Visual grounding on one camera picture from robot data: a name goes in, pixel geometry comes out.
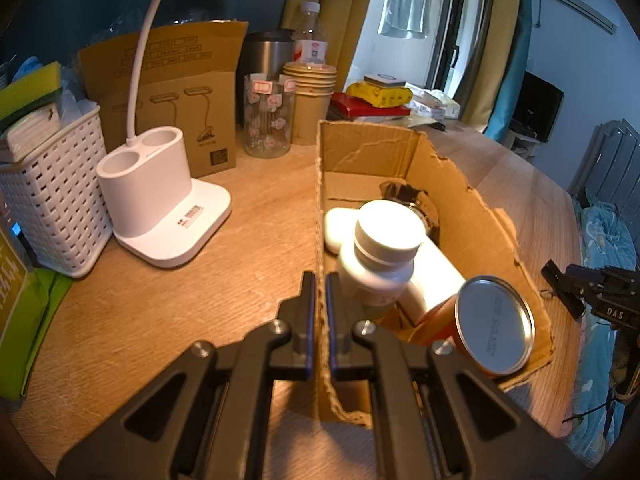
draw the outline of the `blue bedding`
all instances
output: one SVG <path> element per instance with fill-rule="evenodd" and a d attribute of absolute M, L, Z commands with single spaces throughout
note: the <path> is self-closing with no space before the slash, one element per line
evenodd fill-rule
<path fill-rule="evenodd" d="M 619 217 L 616 207 L 601 202 L 587 191 L 590 207 L 575 204 L 582 229 L 582 264 L 591 269 L 614 266 L 633 270 L 636 250 L 629 230 Z M 607 400 L 609 369 L 616 333 L 608 322 L 586 314 L 585 345 L 580 356 L 573 399 L 573 412 L 585 413 Z M 572 422 L 574 427 L 565 438 L 569 448 L 589 465 L 595 465 L 612 446 L 620 433 L 624 406 L 616 403 L 613 422 L 606 439 L 606 410 L 600 409 Z"/>

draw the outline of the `screw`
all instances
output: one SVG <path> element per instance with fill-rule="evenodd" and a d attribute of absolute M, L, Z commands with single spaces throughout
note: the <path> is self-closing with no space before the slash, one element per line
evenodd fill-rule
<path fill-rule="evenodd" d="M 213 345 L 208 341 L 196 341 L 191 351 L 198 357 L 208 357 L 213 352 Z"/>
<path fill-rule="evenodd" d="M 286 332 L 289 329 L 289 326 L 287 325 L 286 321 L 274 319 L 273 321 L 271 321 L 270 329 L 274 334 L 280 335 L 283 332 Z"/>
<path fill-rule="evenodd" d="M 356 332 L 360 335 L 371 335 L 376 331 L 376 324 L 373 321 L 363 320 L 356 323 Z"/>
<path fill-rule="evenodd" d="M 431 345 L 431 350 L 436 355 L 449 355 L 453 352 L 453 345 L 450 341 L 438 340 Z"/>

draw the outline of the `gray headboard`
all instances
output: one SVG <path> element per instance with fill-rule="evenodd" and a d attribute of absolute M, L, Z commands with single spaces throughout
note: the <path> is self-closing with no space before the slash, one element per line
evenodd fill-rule
<path fill-rule="evenodd" d="M 625 120 L 601 124 L 569 194 L 583 187 L 618 208 L 640 254 L 640 135 Z"/>

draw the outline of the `red book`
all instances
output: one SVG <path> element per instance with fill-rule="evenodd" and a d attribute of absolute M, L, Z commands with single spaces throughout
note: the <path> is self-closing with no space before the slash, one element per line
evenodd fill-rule
<path fill-rule="evenodd" d="M 331 97 L 331 106 L 341 115 L 349 119 L 356 117 L 399 117 L 411 113 L 411 110 L 404 106 L 376 108 L 359 97 L 352 97 L 342 92 L 336 92 Z"/>

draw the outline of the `water bottle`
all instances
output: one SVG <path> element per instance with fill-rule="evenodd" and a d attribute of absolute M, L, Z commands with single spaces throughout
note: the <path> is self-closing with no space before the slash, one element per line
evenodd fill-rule
<path fill-rule="evenodd" d="M 296 63 L 324 64 L 326 41 L 318 12 L 320 12 L 320 4 L 317 2 L 300 4 L 296 31 L 292 36 L 296 42 L 293 51 L 293 61 Z"/>

